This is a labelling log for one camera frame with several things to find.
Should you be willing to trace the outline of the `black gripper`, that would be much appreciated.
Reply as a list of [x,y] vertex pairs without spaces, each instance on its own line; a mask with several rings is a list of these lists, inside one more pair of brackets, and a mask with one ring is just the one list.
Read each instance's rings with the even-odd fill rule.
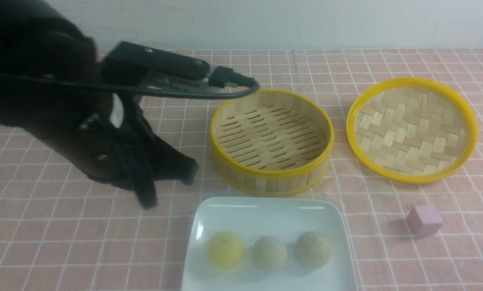
[[106,95],[68,110],[55,150],[91,180],[133,190],[144,210],[158,204],[153,181],[191,186],[199,169],[152,131],[136,97]]

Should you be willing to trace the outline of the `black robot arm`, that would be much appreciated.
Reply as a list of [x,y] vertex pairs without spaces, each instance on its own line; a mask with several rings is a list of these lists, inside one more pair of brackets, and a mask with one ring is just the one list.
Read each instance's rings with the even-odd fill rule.
[[[0,73],[104,83],[94,40],[43,0],[0,0]],[[0,125],[27,131],[90,180],[134,192],[144,209],[158,203],[156,181],[189,186],[199,169],[152,131],[139,96],[0,82]]]

